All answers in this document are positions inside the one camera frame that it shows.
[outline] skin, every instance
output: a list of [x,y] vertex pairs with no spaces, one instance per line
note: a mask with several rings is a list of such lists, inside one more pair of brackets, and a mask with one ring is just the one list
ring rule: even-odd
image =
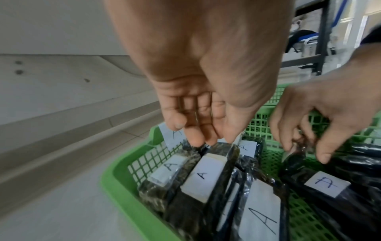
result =
[[105,0],[152,82],[167,126],[191,145],[233,142],[274,93],[293,0]]
[[[270,128],[274,139],[286,151],[301,137],[298,129],[316,143],[316,157],[322,163],[353,134],[369,126],[381,109],[381,44],[360,46],[342,67],[313,80],[287,87],[275,108]],[[308,122],[316,109],[329,118],[330,126],[316,137]]]

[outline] black metal frame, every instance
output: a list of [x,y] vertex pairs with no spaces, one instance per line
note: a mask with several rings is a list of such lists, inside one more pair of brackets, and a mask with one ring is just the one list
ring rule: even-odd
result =
[[317,39],[315,56],[289,60],[282,62],[282,68],[291,66],[300,66],[305,64],[311,65],[312,72],[321,75],[325,57],[327,55],[327,46],[331,34],[331,25],[335,14],[335,0],[313,0],[296,9],[295,16],[300,16],[317,9],[322,8],[320,19],[319,36]]

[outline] plastic crate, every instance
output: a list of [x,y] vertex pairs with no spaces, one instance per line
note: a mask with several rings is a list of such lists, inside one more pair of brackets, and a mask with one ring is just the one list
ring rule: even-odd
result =
[[275,93],[273,96],[264,104],[265,106],[276,106],[279,102],[279,99],[281,98],[283,91],[285,91],[285,88],[289,84],[281,84],[277,85],[277,88],[275,89]]
[[[266,149],[263,152],[262,169],[267,174],[277,178],[277,170],[283,150],[280,144],[274,141],[268,118],[273,106],[262,107],[246,129],[247,136],[258,136],[266,139]],[[379,130],[379,118],[375,118],[372,126],[352,137],[355,142],[379,141],[381,138],[373,136],[374,130]],[[328,120],[318,113],[310,114],[313,129],[319,135],[328,126]],[[102,186],[131,220],[142,236],[148,241],[180,241],[181,239],[153,212],[148,210],[140,201],[137,187],[158,166],[167,160],[180,146],[169,152],[159,128],[153,127],[149,139],[138,147],[119,157],[103,174]],[[313,155],[308,158],[308,165],[314,169],[322,166]],[[290,234],[292,241],[331,241],[337,240],[320,222],[318,216],[295,192],[291,192],[290,207]]]

